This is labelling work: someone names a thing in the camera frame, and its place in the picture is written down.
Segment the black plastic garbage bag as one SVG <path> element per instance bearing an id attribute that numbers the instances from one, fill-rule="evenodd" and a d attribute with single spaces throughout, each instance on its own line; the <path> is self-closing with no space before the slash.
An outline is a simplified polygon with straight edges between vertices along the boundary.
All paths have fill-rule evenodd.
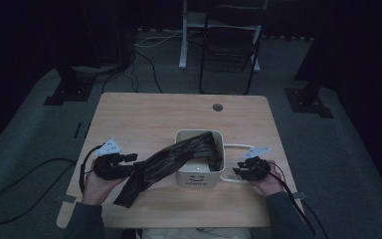
<path id="1" fill-rule="evenodd" d="M 131 207 L 140 192 L 176 172 L 188 161 L 199 158 L 207 158 L 210 169 L 219 171 L 222 168 L 223 155 L 212 131 L 202 131 L 186 139 L 177 140 L 136 164 L 114 204 Z"/>

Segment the person's left hand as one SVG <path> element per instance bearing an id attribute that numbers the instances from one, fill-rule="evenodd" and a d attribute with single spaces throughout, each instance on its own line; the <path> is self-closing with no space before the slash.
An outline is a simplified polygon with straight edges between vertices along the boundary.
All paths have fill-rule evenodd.
<path id="1" fill-rule="evenodd" d="M 82 203 L 86 205 L 101 205 L 109 194 L 121 183 L 124 178 L 105 180 L 99 178 L 93 171 L 86 176 Z"/>

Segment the black stand base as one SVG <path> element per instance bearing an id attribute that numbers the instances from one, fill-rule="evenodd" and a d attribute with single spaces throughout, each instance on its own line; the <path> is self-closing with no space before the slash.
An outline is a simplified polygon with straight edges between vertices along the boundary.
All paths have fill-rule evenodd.
<path id="1" fill-rule="evenodd" d="M 65 102 L 86 102 L 94 87 L 96 78 L 78 73 L 72 67 L 56 68 L 61 80 L 51 96 L 44 101 L 44 106 L 61 106 Z"/>
<path id="2" fill-rule="evenodd" d="M 326 107 L 318 93 L 325 81 L 325 61 L 318 53 L 309 50 L 299 67 L 295 78 L 305 80 L 299 88 L 285 88 L 286 97 L 294 113 L 317 114 L 323 119 L 332 119 L 330 108 Z"/>

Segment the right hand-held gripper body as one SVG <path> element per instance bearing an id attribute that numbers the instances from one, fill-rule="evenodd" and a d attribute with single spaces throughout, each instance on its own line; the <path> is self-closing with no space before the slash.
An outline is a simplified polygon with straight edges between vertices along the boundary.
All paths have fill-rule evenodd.
<path id="1" fill-rule="evenodd" d="M 248 168 L 242 168 L 247 172 L 242 175 L 245 180 L 261 181 L 264 180 L 271 171 L 270 165 L 265 159 L 261 159 L 260 155 L 269 151 L 267 147 L 252 147 L 243 155 L 244 162 Z"/>

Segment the black folding chair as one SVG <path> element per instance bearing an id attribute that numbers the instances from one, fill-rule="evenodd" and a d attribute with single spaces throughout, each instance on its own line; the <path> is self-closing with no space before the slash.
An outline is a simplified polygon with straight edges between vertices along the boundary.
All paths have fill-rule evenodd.
<path id="1" fill-rule="evenodd" d="M 204 90 L 204 66 L 208 55 L 221 62 L 242 59 L 244 71 L 250 66 L 246 95 L 259 58 L 261 28 L 266 24 L 270 0 L 209 0 L 203 25 L 199 91 Z"/>

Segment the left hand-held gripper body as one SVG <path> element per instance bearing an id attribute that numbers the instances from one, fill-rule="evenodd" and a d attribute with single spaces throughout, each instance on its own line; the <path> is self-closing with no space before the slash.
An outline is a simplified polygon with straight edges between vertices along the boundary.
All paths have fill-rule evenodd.
<path id="1" fill-rule="evenodd" d="M 95 155 L 95 174 L 105 180 L 115 180 L 128 177 L 128 168 L 132 165 L 124 161 L 125 154 L 121 154 L 121 147 L 113 138 L 100 147 Z"/>

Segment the white trash bin with handle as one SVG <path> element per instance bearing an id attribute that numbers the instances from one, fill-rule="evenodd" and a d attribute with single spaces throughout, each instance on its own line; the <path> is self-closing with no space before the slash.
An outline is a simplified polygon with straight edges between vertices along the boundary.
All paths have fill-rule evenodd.
<path id="1" fill-rule="evenodd" d="M 226 178 L 222 172 L 226 168 L 225 147 L 254 149 L 249 144 L 224 144 L 222 134 L 217 130 L 212 130 L 216 148 L 220 154 L 220 165 L 212 167 L 209 165 L 208 157 L 191 159 L 176 172 L 177 184 L 184 188 L 208 189 L 214 188 L 219 181 L 244 183 L 242 179 Z"/>

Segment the person's right hand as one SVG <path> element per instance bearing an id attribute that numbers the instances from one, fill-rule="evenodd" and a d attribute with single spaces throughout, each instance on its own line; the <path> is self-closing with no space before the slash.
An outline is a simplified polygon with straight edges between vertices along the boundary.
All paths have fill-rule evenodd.
<path id="1" fill-rule="evenodd" d="M 277 172 L 276 163 L 269 161 L 271 167 L 270 174 L 261 181 L 253 181 L 252 185 L 260 190 L 264 197 L 269 197 L 284 190 L 282 186 L 282 176 Z"/>

